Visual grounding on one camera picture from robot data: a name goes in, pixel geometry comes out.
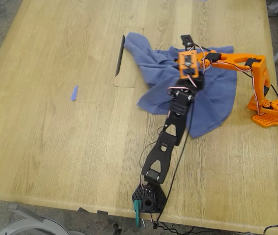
blue towel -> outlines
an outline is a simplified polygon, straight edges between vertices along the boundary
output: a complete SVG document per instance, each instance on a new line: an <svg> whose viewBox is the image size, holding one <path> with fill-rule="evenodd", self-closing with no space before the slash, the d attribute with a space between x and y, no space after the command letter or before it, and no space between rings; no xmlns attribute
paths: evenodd
<svg viewBox="0 0 278 235"><path fill-rule="evenodd" d="M172 96L167 88L179 80L178 63L174 62L181 51L152 50L148 40L137 33L129 33L124 47L133 55L149 90L138 101L138 106L152 114L167 114ZM233 53L233 47L210 47L217 52ZM237 74L233 70L210 67L205 72L204 89L199 91L193 103L190 129L192 138L199 137L222 125L232 111ZM187 115L189 128L191 110Z"/></svg>

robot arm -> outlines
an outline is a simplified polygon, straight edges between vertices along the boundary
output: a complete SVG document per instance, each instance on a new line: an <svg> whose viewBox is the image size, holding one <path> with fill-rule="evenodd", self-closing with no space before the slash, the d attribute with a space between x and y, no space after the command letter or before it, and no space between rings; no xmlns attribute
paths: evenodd
<svg viewBox="0 0 278 235"><path fill-rule="evenodd" d="M181 79L185 79L185 71L188 61L185 60L191 56L194 57L195 51L183 51L179 55L180 75ZM192 60L190 68L197 70ZM265 98L271 87L269 72L266 65L266 57L264 55L254 55L247 53L217 53L212 50L210 52L200 52L197 54L196 61L199 62L200 68L207 69L210 66L222 69L235 70L241 72L252 72L250 76L253 83L253 92L248 108L257 111L257 115L252 117L252 120L263 127L278 125L278 99L269 101Z"/></svg>

